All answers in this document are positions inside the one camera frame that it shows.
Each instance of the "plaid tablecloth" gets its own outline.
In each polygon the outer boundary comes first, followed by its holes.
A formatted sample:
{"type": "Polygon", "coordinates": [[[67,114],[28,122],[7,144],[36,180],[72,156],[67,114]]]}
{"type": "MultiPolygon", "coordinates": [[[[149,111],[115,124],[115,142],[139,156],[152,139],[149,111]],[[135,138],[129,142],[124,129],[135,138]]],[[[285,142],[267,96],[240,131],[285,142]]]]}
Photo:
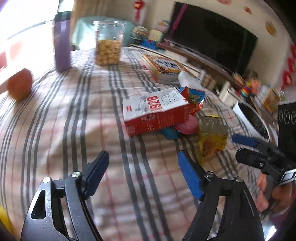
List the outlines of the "plaid tablecloth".
{"type": "MultiPolygon", "coordinates": [[[[93,56],[93,50],[74,51],[73,67],[61,74],[54,68],[45,72],[22,103],[0,95],[0,204],[19,238],[42,179],[67,177],[106,150],[109,168],[87,202],[102,238],[181,240],[198,203],[179,169],[177,153],[185,149],[197,161],[194,144],[187,137],[166,140],[158,131],[129,137],[122,113],[123,99],[171,86],[153,81],[137,49],[123,48],[120,64],[108,67],[94,65],[93,56]]],[[[209,91],[200,114],[220,115],[229,136],[249,136],[234,112],[209,91]]],[[[259,172],[236,162],[239,147],[228,138],[226,149],[204,169],[228,179],[241,176],[255,196],[259,172]]],[[[218,209],[210,236],[221,216],[218,209]]]]}

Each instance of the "jar lid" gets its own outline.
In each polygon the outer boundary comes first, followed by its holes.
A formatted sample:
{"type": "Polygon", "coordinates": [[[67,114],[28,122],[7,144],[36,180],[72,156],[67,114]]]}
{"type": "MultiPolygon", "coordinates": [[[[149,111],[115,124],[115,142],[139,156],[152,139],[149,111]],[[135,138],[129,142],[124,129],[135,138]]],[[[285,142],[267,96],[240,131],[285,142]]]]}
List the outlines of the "jar lid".
{"type": "Polygon", "coordinates": [[[112,26],[117,26],[117,27],[125,27],[125,23],[121,22],[121,21],[111,21],[111,20],[107,20],[107,21],[94,21],[93,22],[94,26],[98,26],[98,25],[112,25],[112,26]]]}
{"type": "Polygon", "coordinates": [[[55,15],[54,17],[54,22],[61,22],[61,21],[67,21],[70,20],[72,11],[67,11],[67,12],[59,12],[55,15]]]}

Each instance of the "cardboard box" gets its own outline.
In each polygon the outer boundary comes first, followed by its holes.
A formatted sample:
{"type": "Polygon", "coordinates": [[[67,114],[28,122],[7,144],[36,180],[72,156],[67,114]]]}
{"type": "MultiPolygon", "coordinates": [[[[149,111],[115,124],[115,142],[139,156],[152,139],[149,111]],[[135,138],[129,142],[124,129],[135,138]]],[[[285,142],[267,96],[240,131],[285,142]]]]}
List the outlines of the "cardboard box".
{"type": "Polygon", "coordinates": [[[189,103],[176,88],[123,101],[123,119],[130,136],[188,121],[189,103]]]}

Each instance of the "black speaker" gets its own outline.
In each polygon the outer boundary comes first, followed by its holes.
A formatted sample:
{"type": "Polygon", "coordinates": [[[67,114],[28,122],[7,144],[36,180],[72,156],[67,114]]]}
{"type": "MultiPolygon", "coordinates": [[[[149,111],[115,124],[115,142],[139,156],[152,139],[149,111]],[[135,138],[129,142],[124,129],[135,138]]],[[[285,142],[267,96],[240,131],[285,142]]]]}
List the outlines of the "black speaker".
{"type": "Polygon", "coordinates": [[[296,162],[296,101],[278,105],[279,149],[296,162]]]}

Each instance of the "television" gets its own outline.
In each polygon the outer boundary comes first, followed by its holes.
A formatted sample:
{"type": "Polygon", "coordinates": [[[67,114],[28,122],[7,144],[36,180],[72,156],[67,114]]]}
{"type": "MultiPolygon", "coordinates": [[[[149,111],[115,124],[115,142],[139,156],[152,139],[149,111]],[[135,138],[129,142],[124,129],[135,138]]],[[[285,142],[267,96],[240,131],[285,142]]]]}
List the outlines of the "television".
{"type": "Polygon", "coordinates": [[[175,2],[168,34],[176,44],[243,75],[257,37],[237,23],[209,10],[175,2]]]}

